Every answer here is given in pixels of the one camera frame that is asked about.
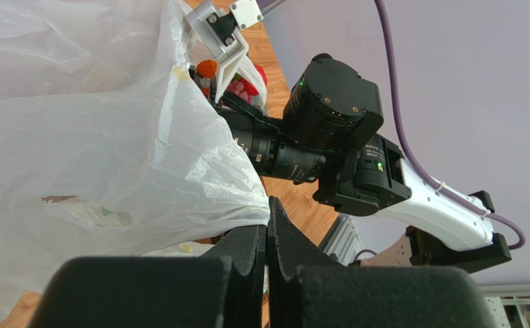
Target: purple cable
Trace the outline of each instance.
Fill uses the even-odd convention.
[[[396,63],[394,59],[394,46],[392,44],[392,33],[390,32],[390,23],[388,22],[388,16],[386,15],[386,7],[382,0],[374,0],[376,7],[378,9],[378,16],[380,16],[380,23],[382,24],[382,31],[384,33],[384,43],[386,44],[386,57],[388,59],[388,71],[390,74],[390,92],[392,93],[392,109],[394,113],[394,123],[396,126],[396,133],[398,134],[398,140],[400,141],[400,146],[402,151],[406,155],[406,158],[417,172],[417,174],[433,189],[438,189],[440,183],[436,182],[426,171],[423,169],[419,161],[414,157],[414,154],[410,150],[408,141],[406,140],[406,135],[404,134],[404,128],[402,127],[402,116],[400,114],[400,100],[398,96],[398,78],[396,76]],[[478,208],[477,206],[471,204],[467,200],[464,200],[461,196],[455,194],[454,192],[448,190],[447,188],[441,188],[439,191],[441,194],[452,199],[455,203],[465,207],[466,209],[474,212],[477,215],[484,216],[485,211]],[[518,249],[521,248],[526,243],[526,237],[524,232],[518,227],[515,223],[510,220],[497,215],[495,213],[490,213],[487,215],[488,218],[501,222],[506,226],[510,227],[520,239],[517,243],[510,245],[509,249]]]

